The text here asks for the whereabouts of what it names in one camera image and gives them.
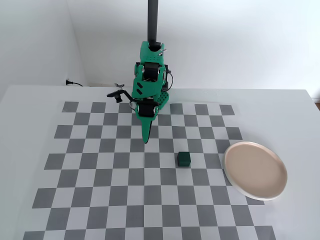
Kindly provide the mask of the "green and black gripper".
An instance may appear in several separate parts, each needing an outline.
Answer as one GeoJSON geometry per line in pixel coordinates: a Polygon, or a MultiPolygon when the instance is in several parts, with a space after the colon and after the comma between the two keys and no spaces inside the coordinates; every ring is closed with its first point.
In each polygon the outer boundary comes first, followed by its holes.
{"type": "Polygon", "coordinates": [[[156,115],[156,107],[159,107],[160,104],[153,98],[136,99],[135,103],[137,118],[141,121],[142,140],[147,144],[150,139],[153,117],[156,115]]]}

